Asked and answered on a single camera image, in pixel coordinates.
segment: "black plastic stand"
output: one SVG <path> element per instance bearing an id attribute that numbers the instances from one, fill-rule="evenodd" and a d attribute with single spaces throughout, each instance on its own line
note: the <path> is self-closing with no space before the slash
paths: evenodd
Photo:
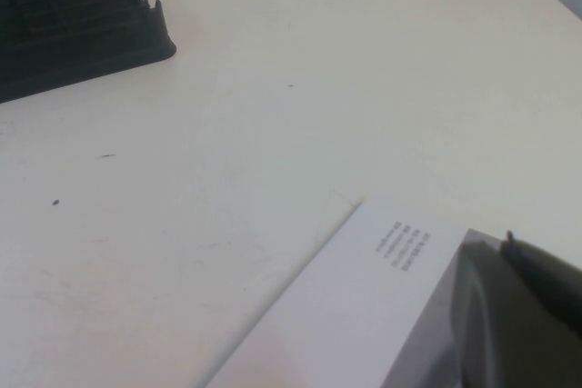
<path id="1" fill-rule="evenodd" d="M 176 53 L 148 0 L 0 0 L 0 103 Z"/>

